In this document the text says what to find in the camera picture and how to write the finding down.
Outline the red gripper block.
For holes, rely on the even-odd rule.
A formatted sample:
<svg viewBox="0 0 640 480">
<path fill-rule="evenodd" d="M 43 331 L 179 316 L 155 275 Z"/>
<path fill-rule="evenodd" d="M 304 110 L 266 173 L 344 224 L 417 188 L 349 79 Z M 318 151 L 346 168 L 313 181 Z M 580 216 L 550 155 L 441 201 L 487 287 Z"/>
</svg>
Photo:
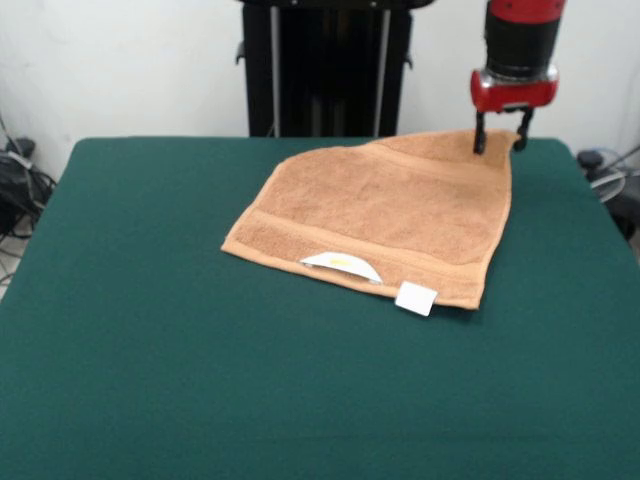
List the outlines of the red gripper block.
<svg viewBox="0 0 640 480">
<path fill-rule="evenodd" d="M 528 143 L 533 109 L 550 104 L 558 90 L 559 71 L 550 65 L 541 75 L 525 79 L 499 77 L 488 69 L 474 70 L 470 89 L 476 108 L 473 153 L 483 154 L 486 148 L 485 113 L 501 113 L 524 108 L 523 117 L 513 144 L 514 151 L 523 151 Z"/>
</svg>

